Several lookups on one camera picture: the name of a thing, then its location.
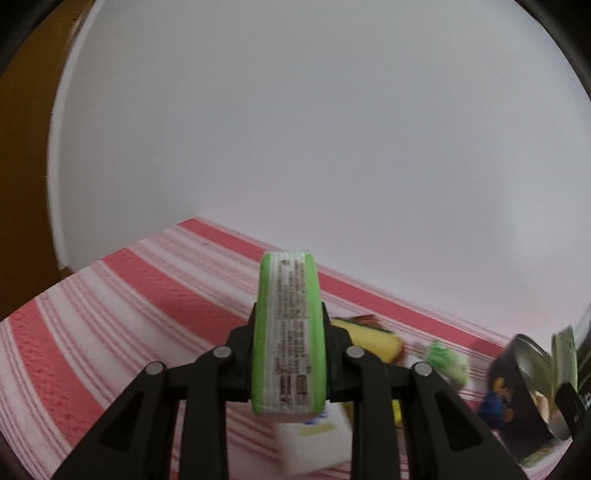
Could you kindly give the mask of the yellow snack packet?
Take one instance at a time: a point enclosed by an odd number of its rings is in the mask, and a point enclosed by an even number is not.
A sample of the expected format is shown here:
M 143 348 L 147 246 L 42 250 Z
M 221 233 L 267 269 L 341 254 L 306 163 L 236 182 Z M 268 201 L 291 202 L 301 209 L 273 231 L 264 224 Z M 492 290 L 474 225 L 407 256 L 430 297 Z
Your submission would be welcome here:
M 394 424 L 397 428 L 403 427 L 402 410 L 399 400 L 392 401 L 393 412 L 394 412 Z

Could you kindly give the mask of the white Vinda tissue pack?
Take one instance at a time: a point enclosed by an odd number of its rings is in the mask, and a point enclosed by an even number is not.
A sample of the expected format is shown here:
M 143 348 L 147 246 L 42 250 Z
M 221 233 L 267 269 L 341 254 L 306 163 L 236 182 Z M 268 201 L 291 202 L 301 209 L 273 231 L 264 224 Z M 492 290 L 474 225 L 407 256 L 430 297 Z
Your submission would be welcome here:
M 342 404 L 328 403 L 318 417 L 274 425 L 281 470 L 302 475 L 349 462 L 353 432 Z

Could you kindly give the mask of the red snack packet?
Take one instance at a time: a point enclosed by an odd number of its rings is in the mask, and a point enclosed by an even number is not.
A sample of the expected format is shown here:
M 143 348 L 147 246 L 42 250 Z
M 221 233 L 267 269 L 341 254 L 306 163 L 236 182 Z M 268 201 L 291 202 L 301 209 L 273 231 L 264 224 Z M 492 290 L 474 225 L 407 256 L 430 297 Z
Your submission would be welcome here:
M 349 320 L 361 325 L 365 325 L 368 328 L 381 329 L 382 327 L 379 318 L 372 314 L 354 316 L 349 318 Z

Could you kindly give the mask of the blue knitted ball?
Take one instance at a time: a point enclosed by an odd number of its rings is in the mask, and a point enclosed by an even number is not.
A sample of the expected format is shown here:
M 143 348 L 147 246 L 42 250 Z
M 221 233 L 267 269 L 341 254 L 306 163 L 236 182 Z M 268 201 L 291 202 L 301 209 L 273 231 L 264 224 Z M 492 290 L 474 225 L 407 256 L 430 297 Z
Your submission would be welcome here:
M 509 407 L 511 393 L 507 389 L 489 391 L 480 404 L 477 414 L 492 429 L 499 430 L 511 422 L 515 412 Z

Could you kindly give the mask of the brown wooden door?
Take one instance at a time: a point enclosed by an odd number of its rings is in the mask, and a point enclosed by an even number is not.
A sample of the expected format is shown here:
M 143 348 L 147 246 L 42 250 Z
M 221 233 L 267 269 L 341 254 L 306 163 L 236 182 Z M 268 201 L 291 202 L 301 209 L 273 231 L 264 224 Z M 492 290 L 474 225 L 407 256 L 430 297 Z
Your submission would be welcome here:
M 52 108 L 89 1 L 1 4 L 1 315 L 61 278 L 50 226 Z

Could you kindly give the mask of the round metal tin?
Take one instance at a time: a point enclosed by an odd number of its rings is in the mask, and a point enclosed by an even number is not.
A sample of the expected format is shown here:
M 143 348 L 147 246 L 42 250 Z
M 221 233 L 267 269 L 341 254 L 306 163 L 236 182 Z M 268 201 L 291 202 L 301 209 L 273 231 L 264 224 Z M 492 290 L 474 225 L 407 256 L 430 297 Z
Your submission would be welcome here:
M 590 394 L 580 391 L 578 373 L 571 327 L 552 336 L 550 352 L 530 337 L 518 334 L 491 364 L 490 391 L 507 389 L 511 393 L 509 407 L 515 412 L 514 419 L 496 431 L 522 467 L 534 467 L 560 444 L 573 439 L 553 435 L 557 412 L 554 399 L 562 384 L 570 383 L 590 412 Z

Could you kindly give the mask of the green white tissue pack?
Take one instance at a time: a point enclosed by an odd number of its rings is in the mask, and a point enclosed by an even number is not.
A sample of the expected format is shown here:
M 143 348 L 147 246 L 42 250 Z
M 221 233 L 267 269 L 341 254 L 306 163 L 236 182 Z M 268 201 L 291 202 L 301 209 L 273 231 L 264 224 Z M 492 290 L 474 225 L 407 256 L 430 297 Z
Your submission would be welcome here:
M 263 254 L 254 308 L 252 392 L 256 414 L 314 418 L 328 399 L 324 309 L 314 256 Z

